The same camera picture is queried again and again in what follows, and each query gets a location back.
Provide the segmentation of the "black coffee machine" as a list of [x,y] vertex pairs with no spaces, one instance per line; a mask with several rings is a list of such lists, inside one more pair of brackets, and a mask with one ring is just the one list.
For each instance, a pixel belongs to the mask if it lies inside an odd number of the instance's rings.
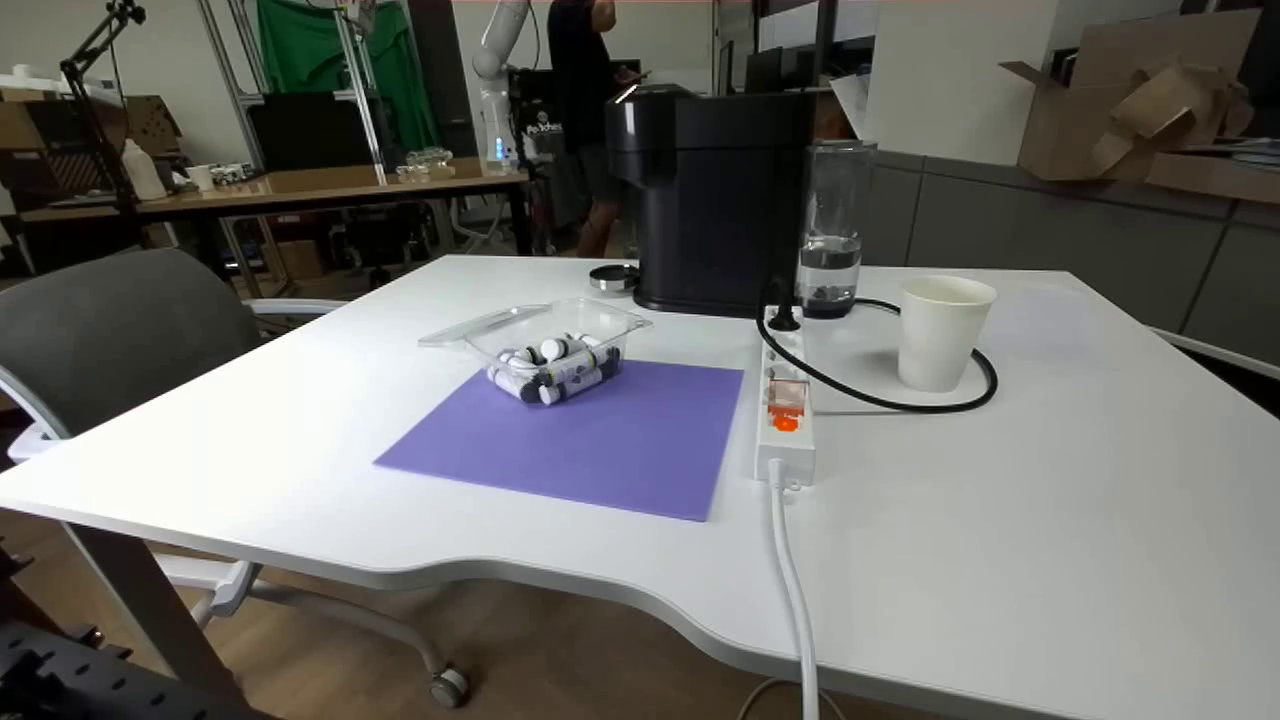
[[754,315],[797,249],[814,97],[643,85],[609,100],[604,119],[637,240],[635,302]]

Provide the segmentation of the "clear water tank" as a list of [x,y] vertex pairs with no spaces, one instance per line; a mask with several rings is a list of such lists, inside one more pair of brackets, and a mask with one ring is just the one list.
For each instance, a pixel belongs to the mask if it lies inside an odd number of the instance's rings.
[[876,155],[874,143],[854,140],[823,141],[808,149],[795,275],[795,295],[805,318],[838,319],[855,305]]

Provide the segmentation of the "stack of cardboard boxes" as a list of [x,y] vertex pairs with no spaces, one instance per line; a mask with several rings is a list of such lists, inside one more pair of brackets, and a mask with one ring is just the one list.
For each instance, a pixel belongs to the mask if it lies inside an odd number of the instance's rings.
[[[160,96],[129,96],[123,108],[95,101],[93,109],[119,150],[132,138],[155,159],[183,154],[180,128]],[[52,200],[111,188],[95,165],[73,100],[35,90],[0,90],[0,184]]]

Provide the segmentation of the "black monitor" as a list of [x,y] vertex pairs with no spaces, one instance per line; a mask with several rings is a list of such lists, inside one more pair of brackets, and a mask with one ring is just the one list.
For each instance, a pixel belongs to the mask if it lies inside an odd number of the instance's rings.
[[388,143],[371,102],[353,94],[266,94],[246,115],[268,173],[387,165]]

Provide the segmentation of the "white plastic bottle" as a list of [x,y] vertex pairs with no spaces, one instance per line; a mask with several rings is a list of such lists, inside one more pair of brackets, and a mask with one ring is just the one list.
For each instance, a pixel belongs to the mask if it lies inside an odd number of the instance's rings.
[[133,138],[125,138],[120,160],[138,201],[148,202],[168,196],[154,159]]

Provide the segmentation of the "purple mat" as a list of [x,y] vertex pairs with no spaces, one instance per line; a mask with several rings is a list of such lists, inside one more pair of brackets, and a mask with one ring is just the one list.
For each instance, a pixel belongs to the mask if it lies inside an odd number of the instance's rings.
[[563,404],[524,404],[477,373],[379,459],[381,468],[705,521],[744,373],[627,360]]

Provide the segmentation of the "clear glass items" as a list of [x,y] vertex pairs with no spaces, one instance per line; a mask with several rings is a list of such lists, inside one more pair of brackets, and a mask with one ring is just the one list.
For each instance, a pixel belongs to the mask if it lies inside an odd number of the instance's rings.
[[444,147],[428,147],[407,152],[396,168],[406,182],[443,182],[456,177],[453,152]]

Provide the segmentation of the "aluminium frame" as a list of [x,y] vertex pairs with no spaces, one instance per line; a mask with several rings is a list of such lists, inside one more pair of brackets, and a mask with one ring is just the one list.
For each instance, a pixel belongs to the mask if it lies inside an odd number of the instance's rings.
[[[257,131],[250,118],[252,108],[265,104],[271,91],[259,32],[252,22],[250,4],[256,0],[193,0],[211,46],[216,68],[230,97],[239,133],[250,152],[250,161],[259,170],[266,169]],[[380,94],[372,72],[369,38],[376,18],[378,0],[296,0],[319,9],[332,18],[340,45],[348,86],[334,97],[353,102],[370,151],[371,164],[383,173],[387,154],[383,145],[390,133],[387,122],[375,118],[372,106]]]

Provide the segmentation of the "person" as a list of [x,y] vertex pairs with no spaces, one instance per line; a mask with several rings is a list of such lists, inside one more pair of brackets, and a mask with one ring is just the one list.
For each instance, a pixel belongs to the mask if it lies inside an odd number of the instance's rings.
[[604,36],[616,24],[616,0],[553,0],[547,13],[564,147],[581,167],[591,201],[579,232],[580,258],[605,256],[622,206],[622,183],[605,145],[605,102],[641,76],[612,64]]

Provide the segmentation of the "white power strip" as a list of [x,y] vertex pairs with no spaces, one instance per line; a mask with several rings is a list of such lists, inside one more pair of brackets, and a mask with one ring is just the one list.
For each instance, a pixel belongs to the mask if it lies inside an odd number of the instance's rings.
[[772,331],[778,307],[767,305],[758,328],[762,336],[758,379],[755,477],[768,482],[778,461],[790,487],[814,483],[817,448],[813,432],[812,378],[790,360],[804,355],[800,331]]

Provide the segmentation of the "white paper cup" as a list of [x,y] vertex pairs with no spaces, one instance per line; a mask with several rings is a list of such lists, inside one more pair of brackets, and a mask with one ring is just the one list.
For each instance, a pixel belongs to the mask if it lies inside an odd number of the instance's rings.
[[909,388],[959,387],[997,290],[957,275],[915,275],[901,284],[899,378]]

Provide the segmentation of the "grey cabinet row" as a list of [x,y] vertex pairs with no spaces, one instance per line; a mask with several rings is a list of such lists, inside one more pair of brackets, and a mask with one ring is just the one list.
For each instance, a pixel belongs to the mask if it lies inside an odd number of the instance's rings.
[[1139,322],[1280,366],[1280,208],[878,151],[864,261],[1069,272]]

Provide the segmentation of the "open cardboard box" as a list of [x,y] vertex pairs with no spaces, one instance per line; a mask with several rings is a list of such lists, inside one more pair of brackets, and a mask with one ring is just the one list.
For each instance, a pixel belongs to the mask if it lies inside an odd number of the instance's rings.
[[1018,165],[1041,181],[1143,181],[1160,152],[1240,135],[1253,106],[1240,69],[1260,8],[1085,28],[1068,79],[1001,68],[1034,88]]

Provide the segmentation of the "clear plastic pack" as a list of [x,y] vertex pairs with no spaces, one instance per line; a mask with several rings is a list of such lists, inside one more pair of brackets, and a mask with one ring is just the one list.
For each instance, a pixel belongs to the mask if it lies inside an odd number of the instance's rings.
[[591,299],[563,299],[549,304],[518,305],[475,316],[419,338],[421,348],[448,348],[472,354],[483,372],[507,348],[536,345],[563,333],[586,333],[625,350],[627,338],[652,323],[635,313]]

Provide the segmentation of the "wooden table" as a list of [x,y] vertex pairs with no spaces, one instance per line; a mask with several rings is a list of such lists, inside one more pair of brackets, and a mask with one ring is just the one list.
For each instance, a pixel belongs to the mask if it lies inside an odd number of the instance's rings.
[[122,217],[141,225],[173,220],[218,220],[225,234],[229,219],[297,211],[357,208],[412,200],[494,193],[509,205],[515,247],[521,256],[534,254],[534,233],[526,208],[524,170],[489,172],[477,158],[458,158],[449,170],[397,176],[379,165],[329,167],[266,173],[256,179],[207,192],[183,192],[142,201]]

